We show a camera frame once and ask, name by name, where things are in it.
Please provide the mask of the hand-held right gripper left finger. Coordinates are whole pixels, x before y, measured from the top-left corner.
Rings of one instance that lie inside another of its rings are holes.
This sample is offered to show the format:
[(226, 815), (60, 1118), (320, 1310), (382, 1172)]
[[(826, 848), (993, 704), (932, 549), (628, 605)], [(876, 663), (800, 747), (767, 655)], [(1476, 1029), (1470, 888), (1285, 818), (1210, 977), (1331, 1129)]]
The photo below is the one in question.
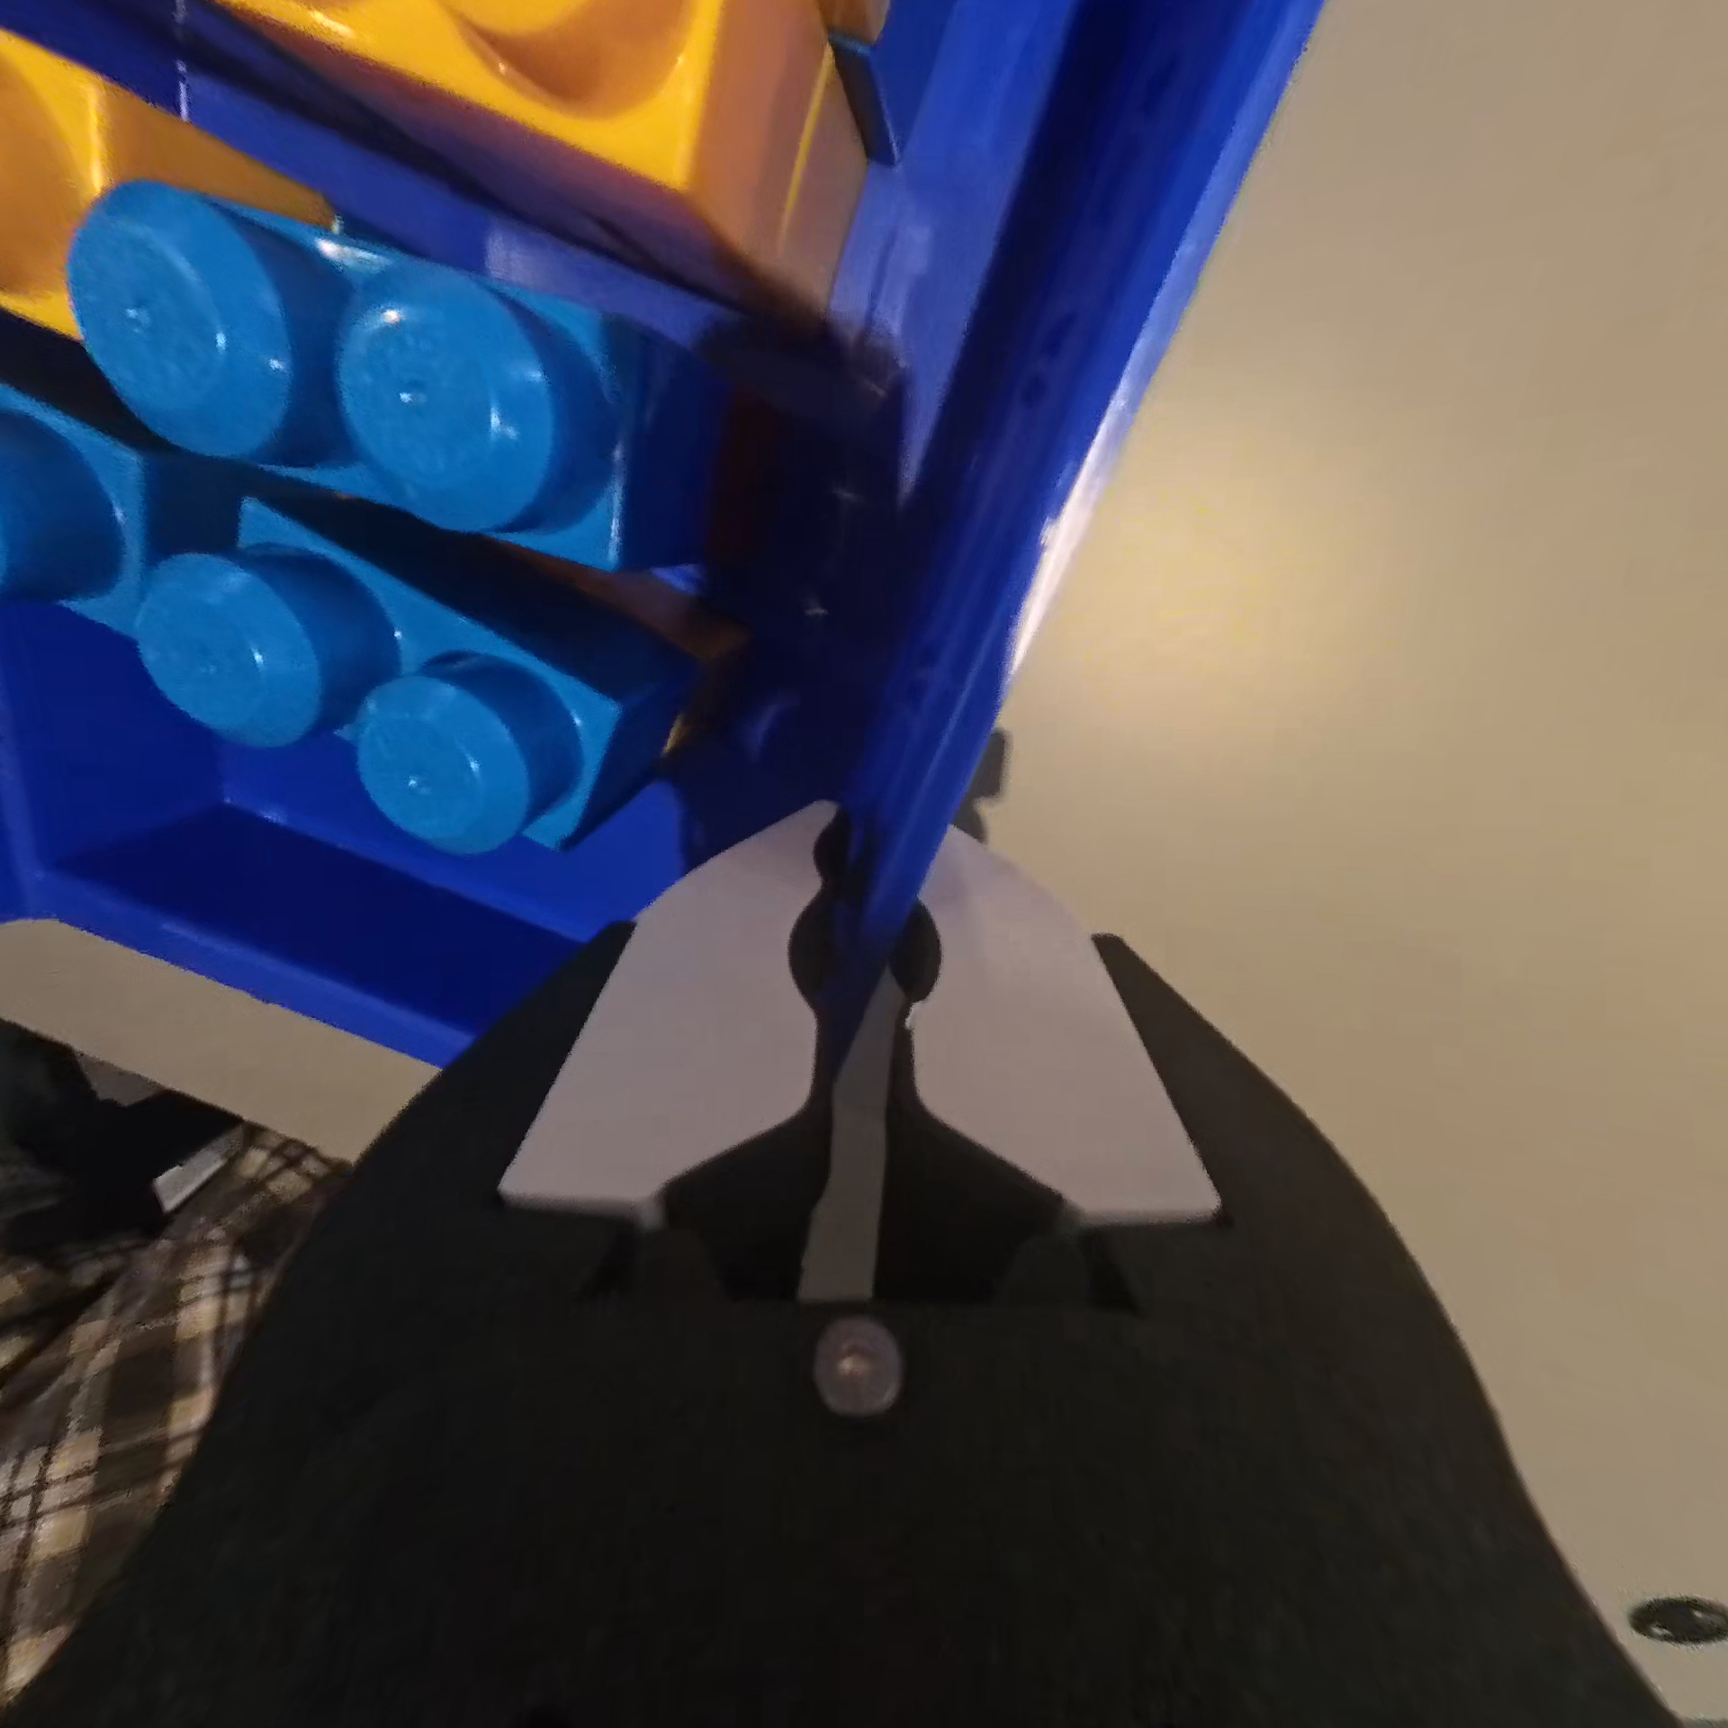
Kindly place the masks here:
[(680, 1180), (811, 1097), (817, 1016), (793, 980), (838, 809), (808, 804), (713, 856), (633, 922), (500, 1178), (521, 1210), (661, 1227)]

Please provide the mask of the blue plastic bin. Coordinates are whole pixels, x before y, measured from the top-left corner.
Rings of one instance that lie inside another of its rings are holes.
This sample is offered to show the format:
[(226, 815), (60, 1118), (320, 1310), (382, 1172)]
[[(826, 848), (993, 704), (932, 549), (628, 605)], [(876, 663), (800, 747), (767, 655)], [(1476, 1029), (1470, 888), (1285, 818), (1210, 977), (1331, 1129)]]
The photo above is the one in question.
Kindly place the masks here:
[(447, 856), (351, 750), (240, 750), (108, 632), (4, 613), (4, 922), (58, 919), (442, 1064), (601, 929), (833, 804), (911, 909), (1321, 5), (4, 5), (4, 30), (429, 263), (885, 374), (774, 461), (697, 588), (708, 670), (562, 853)]

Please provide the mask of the person's plaid shirt torso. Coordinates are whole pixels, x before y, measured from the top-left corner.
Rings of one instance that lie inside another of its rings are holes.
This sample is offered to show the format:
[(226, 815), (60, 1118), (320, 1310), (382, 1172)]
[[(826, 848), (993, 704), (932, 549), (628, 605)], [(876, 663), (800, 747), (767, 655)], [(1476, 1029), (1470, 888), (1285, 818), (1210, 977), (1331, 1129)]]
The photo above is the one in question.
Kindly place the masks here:
[(97, 1601), (191, 1464), (289, 1258), (351, 1166), (240, 1126), (153, 1232), (4, 1248), (3, 1700)]

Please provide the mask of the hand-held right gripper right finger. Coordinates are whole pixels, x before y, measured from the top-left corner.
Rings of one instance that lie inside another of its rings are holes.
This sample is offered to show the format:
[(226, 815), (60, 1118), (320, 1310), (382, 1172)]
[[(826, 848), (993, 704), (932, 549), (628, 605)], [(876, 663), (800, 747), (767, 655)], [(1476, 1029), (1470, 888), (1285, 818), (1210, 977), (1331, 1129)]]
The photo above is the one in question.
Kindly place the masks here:
[(1221, 1194), (1095, 942), (951, 828), (895, 942), (885, 1199), (902, 1227), (1178, 1226)]

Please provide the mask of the pile of yellow and blue blocks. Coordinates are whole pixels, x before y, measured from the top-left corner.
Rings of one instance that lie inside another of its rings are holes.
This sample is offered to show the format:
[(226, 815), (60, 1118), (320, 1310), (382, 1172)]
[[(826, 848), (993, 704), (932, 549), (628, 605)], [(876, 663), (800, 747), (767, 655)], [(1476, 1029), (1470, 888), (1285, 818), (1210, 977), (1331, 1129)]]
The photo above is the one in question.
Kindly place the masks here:
[(429, 263), (4, 30), (4, 613), (108, 632), (240, 750), (344, 747), (427, 848), (562, 853), (676, 744), (693, 588), (885, 384)]

